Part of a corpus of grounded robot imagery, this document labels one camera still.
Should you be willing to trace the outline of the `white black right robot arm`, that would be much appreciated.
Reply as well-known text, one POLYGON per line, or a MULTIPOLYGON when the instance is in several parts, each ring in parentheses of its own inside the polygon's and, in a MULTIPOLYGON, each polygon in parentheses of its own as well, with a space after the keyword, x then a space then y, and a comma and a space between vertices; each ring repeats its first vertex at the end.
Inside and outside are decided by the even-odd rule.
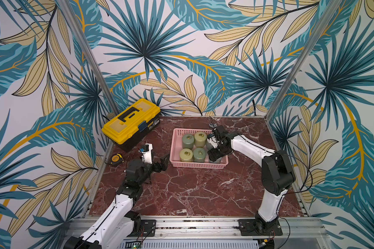
POLYGON ((228 132, 223 126, 213 128, 212 134, 208 141, 213 148, 207 153, 211 161, 236 151, 261 167, 265 192, 257 217, 263 223, 275 221, 284 196, 296 180, 294 167, 287 153, 266 148, 237 132, 228 132))

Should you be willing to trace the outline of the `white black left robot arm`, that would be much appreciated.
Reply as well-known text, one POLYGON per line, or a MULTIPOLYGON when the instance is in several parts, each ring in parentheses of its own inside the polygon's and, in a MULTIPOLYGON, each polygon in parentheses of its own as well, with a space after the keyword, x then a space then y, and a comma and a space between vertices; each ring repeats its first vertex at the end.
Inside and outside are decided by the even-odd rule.
POLYGON ((141 216, 133 207, 143 193, 143 185, 154 172, 167 170, 170 155, 159 161, 148 163, 142 159, 130 161, 126 176, 106 211, 79 237, 70 237, 65 249, 118 249, 129 235, 144 234, 141 230, 141 216))

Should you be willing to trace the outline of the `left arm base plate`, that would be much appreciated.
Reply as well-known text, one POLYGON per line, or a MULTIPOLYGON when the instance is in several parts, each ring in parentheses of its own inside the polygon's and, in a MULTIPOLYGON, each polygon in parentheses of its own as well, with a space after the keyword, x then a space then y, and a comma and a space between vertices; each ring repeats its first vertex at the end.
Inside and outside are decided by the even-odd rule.
POLYGON ((134 221, 134 229, 128 237, 153 237, 156 231, 156 220, 134 221))

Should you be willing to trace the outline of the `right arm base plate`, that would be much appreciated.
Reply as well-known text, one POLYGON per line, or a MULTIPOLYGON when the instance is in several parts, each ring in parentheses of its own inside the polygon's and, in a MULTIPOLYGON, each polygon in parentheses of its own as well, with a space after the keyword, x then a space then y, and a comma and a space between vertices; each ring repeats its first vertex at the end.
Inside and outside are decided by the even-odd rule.
POLYGON ((265 222, 261 218, 240 219, 238 229, 242 236, 282 236, 283 232, 278 219, 265 222))

